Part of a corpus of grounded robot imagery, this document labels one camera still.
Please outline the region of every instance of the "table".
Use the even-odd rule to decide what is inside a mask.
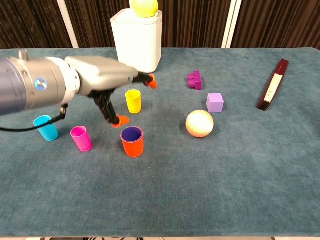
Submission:
[[[30,49],[30,57],[100,55],[114,48]],[[17,56],[1,50],[0,56]],[[281,58],[289,67],[267,111],[256,109]],[[158,89],[127,85],[111,101],[144,130],[144,153],[129,158],[123,128],[106,123],[92,99],[76,96],[59,138],[37,130],[0,134],[0,236],[320,236],[320,51],[164,48]],[[187,87],[200,70],[204,88]],[[142,92],[128,112],[125,92]],[[206,138],[185,120],[222,93]],[[2,116],[0,126],[32,127],[59,106]],[[80,152],[70,137],[86,126],[93,143]]]

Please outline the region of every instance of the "purple lego brick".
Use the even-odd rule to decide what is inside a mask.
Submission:
[[[209,93],[206,99],[206,106],[209,113],[221,113],[224,108],[224,99],[221,93]]]
[[[188,74],[188,86],[191,89],[202,90],[202,78],[199,70]]]

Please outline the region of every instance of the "lavender cube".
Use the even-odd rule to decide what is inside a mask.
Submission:
[[[206,99],[206,106],[209,113],[221,113],[224,108],[224,99],[221,93],[209,93]]]

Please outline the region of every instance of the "tan ball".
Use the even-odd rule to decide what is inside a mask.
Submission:
[[[191,112],[185,121],[187,131],[196,138],[208,136],[214,129],[214,118],[204,110]]]

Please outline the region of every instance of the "yellow ball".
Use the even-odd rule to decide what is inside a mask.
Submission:
[[[191,112],[185,121],[187,131],[196,138],[208,136],[214,129],[214,118],[204,110]]]
[[[141,18],[151,18],[156,15],[159,4],[157,0],[132,0],[134,12]]]

